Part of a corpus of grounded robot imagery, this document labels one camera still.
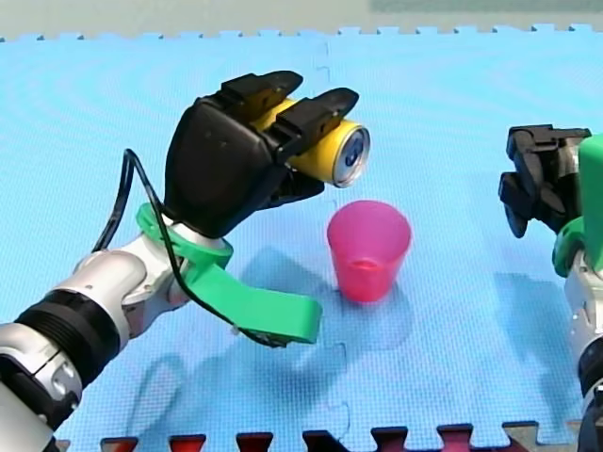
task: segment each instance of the yellow can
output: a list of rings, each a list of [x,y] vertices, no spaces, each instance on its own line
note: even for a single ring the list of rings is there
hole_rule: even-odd
[[[295,103],[292,99],[285,99],[254,122],[253,126],[258,130],[268,129],[276,121],[276,115]],[[369,150],[368,130],[356,122],[343,120],[316,146],[302,155],[291,157],[287,163],[326,184],[346,187],[364,170]]]

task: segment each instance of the plastic cup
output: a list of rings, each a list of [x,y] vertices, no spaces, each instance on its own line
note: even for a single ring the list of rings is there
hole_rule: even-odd
[[[327,239],[341,293],[370,303],[391,290],[411,244],[411,227],[396,208],[357,201],[335,213]]]

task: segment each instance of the green robot part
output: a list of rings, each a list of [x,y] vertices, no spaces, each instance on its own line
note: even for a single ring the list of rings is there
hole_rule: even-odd
[[[143,204],[137,213],[140,229],[155,242],[163,242],[153,207]],[[187,259],[183,279],[198,299],[229,319],[239,330],[287,344],[314,344],[322,307],[310,297],[249,287],[226,271],[232,245],[213,250],[186,241],[169,231],[174,253]]]
[[[578,156],[582,216],[560,230],[553,251],[555,271],[564,278],[576,251],[582,248],[589,267],[595,272],[603,269],[603,135],[584,139]]]

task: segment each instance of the wire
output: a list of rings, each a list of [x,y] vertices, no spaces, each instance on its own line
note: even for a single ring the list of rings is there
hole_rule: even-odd
[[[159,225],[159,230],[161,232],[161,238],[165,244],[166,252],[168,254],[168,258],[170,259],[171,271],[173,273],[174,279],[181,287],[183,292],[189,297],[192,301],[199,304],[202,308],[209,311],[211,314],[217,316],[221,320],[225,321],[229,325],[235,325],[232,320],[230,320],[225,315],[216,311],[212,306],[201,301],[195,294],[190,290],[190,288],[185,283],[182,273],[180,272],[180,265],[178,264],[178,260],[176,258],[176,254],[173,250],[173,244],[170,240],[170,235],[168,234],[168,227],[163,219],[164,208],[163,203],[157,197],[155,190],[149,178],[146,175],[144,167],[140,163],[139,157],[136,155],[134,151],[131,149],[126,149],[123,151],[123,161],[122,161],[122,175],[120,178],[120,186],[118,188],[117,196],[115,198],[115,203],[113,205],[113,211],[111,212],[111,216],[105,226],[105,229],[101,233],[101,236],[97,240],[92,252],[96,252],[99,250],[105,250],[113,236],[115,235],[120,223],[122,222],[123,213],[125,211],[125,207],[128,202],[128,197],[130,195],[130,190],[132,188],[132,179],[134,177],[134,170],[136,170],[140,181],[144,187],[144,190],[147,193],[147,197],[149,198],[149,203],[153,207],[153,212],[155,213],[155,218],[157,220],[157,224]],[[279,347],[281,344],[276,342],[272,342],[269,339],[264,339],[263,337],[246,330],[240,330],[245,336],[252,339],[254,342],[267,346],[267,347]]]

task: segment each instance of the blue foam mat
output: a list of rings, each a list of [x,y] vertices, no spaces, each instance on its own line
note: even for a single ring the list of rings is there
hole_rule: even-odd
[[[100,233],[122,149],[162,191],[165,152],[182,111],[220,82],[290,69],[298,97],[347,86],[351,115],[371,131],[366,176],[347,190],[257,214],[230,238],[231,271],[247,283],[320,298],[316,347],[263,349],[195,306],[160,318],[85,393],[58,436],[89,452],[104,437],[207,435],[235,450],[241,432],[274,433],[271,451],[302,450],[302,432],[328,429],[352,451],[374,449],[372,428],[409,429],[406,447],[442,446],[436,429],[471,424],[472,444],[508,443],[503,423],[535,421],[539,441],[571,441],[580,396],[566,340],[569,309],[550,265],[554,237],[530,225],[513,239],[497,200],[510,126],[553,122],[601,130],[603,38],[555,32],[454,34],[391,27],[376,35],[136,40],[106,36],[0,45],[0,188],[11,320],[64,279]],[[396,205],[414,243],[399,285],[380,307],[352,309],[334,290],[324,229],[356,199]],[[138,188],[116,243],[136,234]]]

